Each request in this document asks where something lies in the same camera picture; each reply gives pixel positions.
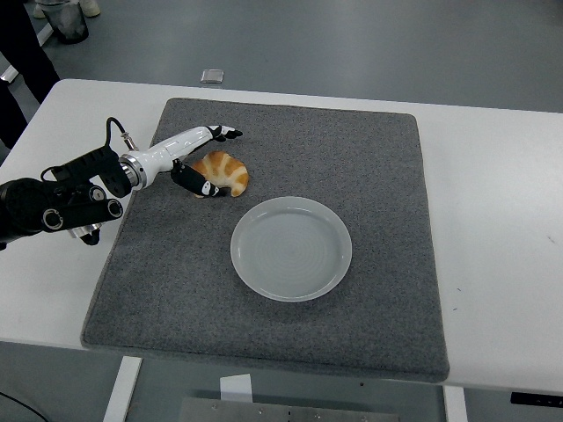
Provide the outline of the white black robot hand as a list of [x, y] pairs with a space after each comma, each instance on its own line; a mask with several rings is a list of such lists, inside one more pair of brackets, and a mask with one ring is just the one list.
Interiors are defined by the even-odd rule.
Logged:
[[208, 181], [197, 170], [183, 164], [182, 157], [190, 155], [209, 141], [224, 142], [235, 139], [243, 133], [233, 127], [210, 126], [195, 127], [135, 154], [139, 163], [138, 178], [140, 188], [150, 186], [156, 176], [169, 172], [172, 181], [190, 193], [203, 197], [215, 197], [220, 188]]

